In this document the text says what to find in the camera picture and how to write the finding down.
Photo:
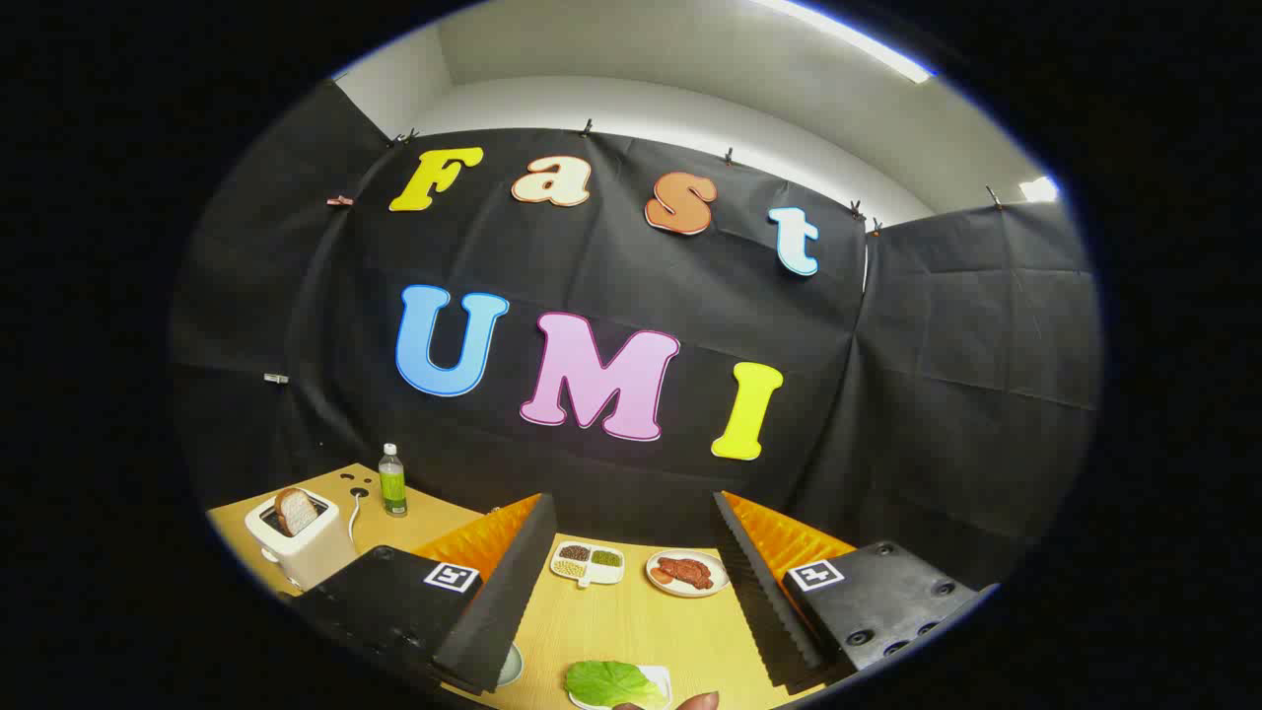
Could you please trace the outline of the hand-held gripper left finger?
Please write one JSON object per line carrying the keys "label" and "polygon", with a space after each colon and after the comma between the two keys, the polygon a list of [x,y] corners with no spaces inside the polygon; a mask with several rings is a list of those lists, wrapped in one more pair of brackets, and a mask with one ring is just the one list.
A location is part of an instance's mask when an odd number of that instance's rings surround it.
{"label": "hand-held gripper left finger", "polygon": [[528,496],[413,551],[375,545],[292,608],[392,677],[481,695],[497,687],[555,533],[551,496]]}

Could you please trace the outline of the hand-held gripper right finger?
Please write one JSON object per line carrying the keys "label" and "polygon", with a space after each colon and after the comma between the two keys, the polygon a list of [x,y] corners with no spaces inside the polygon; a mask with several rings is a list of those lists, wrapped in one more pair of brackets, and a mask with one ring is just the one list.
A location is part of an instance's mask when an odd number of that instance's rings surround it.
{"label": "hand-held gripper right finger", "polygon": [[713,503],[745,623],[770,681],[790,694],[875,673],[989,597],[902,544],[856,547],[729,491]]}

